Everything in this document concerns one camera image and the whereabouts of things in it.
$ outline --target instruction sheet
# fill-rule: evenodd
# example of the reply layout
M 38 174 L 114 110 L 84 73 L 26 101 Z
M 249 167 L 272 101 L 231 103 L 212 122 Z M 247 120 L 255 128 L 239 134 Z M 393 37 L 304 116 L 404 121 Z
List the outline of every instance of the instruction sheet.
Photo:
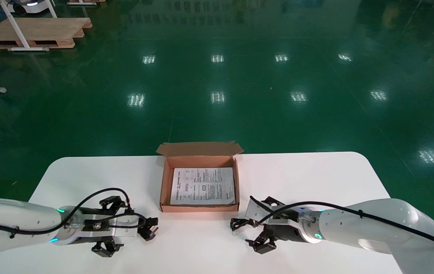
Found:
M 226 205 L 236 200 L 232 167 L 175 168 L 172 205 Z

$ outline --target cable clip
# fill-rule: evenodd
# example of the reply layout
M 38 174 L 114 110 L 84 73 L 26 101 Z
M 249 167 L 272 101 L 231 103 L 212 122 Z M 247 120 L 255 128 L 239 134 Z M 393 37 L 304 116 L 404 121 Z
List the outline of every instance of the cable clip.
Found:
M 15 235 L 16 235 L 16 231 L 14 231 L 14 232 L 11 232 L 11 234 L 10 234 L 9 238 L 13 239 L 13 238 L 15 237 Z

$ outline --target robotic arm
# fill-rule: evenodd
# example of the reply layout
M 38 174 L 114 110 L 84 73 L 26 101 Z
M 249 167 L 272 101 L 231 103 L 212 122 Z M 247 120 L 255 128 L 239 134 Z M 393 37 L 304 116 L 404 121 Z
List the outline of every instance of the robotic arm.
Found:
M 77 206 L 58 209 L 0 199 L 0 251 L 48 242 L 55 245 L 89 242 L 95 243 L 94 253 L 112 257 L 123 246 L 120 237 L 139 234 L 146 241 L 153 239 L 158 218 L 135 213 L 127 196 L 126 202 L 119 196 L 103 199 L 100 209 L 81 207 L 92 196 L 108 190 L 120 189 L 98 191 Z
M 277 240 L 313 244 L 327 240 L 391 254 L 404 274 L 434 273 L 434 221 L 405 201 L 379 199 L 342 210 L 318 210 L 287 207 L 271 197 L 262 202 L 251 199 L 245 219 L 232 219 L 231 229 L 263 224 L 258 238 L 247 240 L 260 254 L 276 249 Z

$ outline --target green epoxy floor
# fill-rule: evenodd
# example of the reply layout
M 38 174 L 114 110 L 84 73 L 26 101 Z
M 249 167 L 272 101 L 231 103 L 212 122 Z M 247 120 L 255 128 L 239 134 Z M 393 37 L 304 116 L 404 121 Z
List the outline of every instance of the green epoxy floor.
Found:
M 65 156 L 236 140 L 246 153 L 356 151 L 392 197 L 434 219 L 431 2 L 107 0 L 86 8 L 93 28 L 74 49 L 0 51 L 8 89 L 0 198 L 27 201 Z M 83 16 L 61 0 L 56 11 Z

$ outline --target black cable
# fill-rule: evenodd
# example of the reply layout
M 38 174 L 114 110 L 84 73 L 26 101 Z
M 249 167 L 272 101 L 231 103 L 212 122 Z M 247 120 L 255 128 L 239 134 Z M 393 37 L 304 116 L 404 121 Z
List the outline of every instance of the black cable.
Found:
M 260 204 L 260 202 L 257 201 L 254 197 L 250 196 L 250 198 L 256 204 L 258 204 L 258 205 Z M 341 207 L 341 206 L 330 204 L 330 203 L 316 202 L 316 201 L 298 202 L 298 203 L 293 203 L 293 204 L 289 204 L 289 205 L 283 206 L 282 208 L 279 208 L 278 210 L 275 210 L 272 213 L 269 213 L 268 215 L 266 215 L 266 217 L 264 217 L 261 220 L 259 220 L 257 223 L 255 223 L 254 227 L 259 226 L 264 221 L 266 221 L 267 219 L 273 217 L 274 215 L 276 215 L 276 214 L 278 214 L 280 212 L 283 212 L 283 211 L 285 211 L 287 209 L 290 209 L 292 207 L 295 207 L 295 206 L 303 206 L 303 205 L 321 205 L 321 206 L 332 207 L 332 208 L 335 208 L 335 209 L 338 209 L 338 210 L 342 210 L 342 211 L 345 211 L 345 212 L 356 214 L 356 215 L 360 216 L 361 218 L 362 217 L 366 217 L 366 218 L 369 218 L 369 219 L 372 219 L 372 220 L 376 220 L 376 221 L 384 223 L 384 224 L 388 224 L 388 225 L 394 226 L 396 228 L 408 231 L 410 233 L 413 233 L 415 235 L 421 236 L 423 238 L 429 239 L 430 241 L 434 242 L 434 236 L 432 236 L 430 234 L 427 234 L 425 232 L 421 232 L 421 231 L 419 231 L 417 229 L 413 229 L 413 228 L 404 226 L 402 224 L 398 224 L 398 223 L 395 223 L 393 221 L 386 220 L 386 219 L 384 219 L 382 217 L 378 217 L 378 216 L 375 216 L 375 215 L 364 213 L 362 210 L 353 210 L 353 209 L 350 209 L 350 208 Z
M 50 232 L 53 232 L 55 230 L 60 229 L 61 227 L 63 227 L 64 225 L 66 225 L 70 218 L 75 214 L 75 212 L 78 210 L 78 208 L 80 208 L 86 201 L 90 200 L 92 197 L 94 197 L 95 195 L 98 195 L 100 193 L 103 192 L 107 192 L 107 191 L 120 191 L 124 194 L 125 198 L 126 198 L 126 203 L 127 203 L 127 208 L 131 208 L 131 205 L 129 203 L 129 196 L 127 196 L 127 193 L 125 191 L 123 191 L 120 188 L 116 188 L 116 187 L 111 187 L 111 188 L 106 188 L 106 189 L 102 189 L 99 190 L 93 194 L 90 194 L 87 198 L 83 199 L 83 201 L 81 201 L 70 213 L 69 215 L 62 221 L 60 222 L 59 225 L 47 229 L 47 230 L 42 230 L 42 231 L 30 231 L 30 230 L 23 230 L 23 229 L 18 229 L 18 228 L 12 228 L 12 227 L 8 227 L 8 226 L 3 226 L 0 225 L 0 230 L 2 231 L 6 231 L 6 232 L 10 232 L 13 235 L 14 234 L 22 234 L 22 235 L 41 235 L 41 234 L 48 234 Z

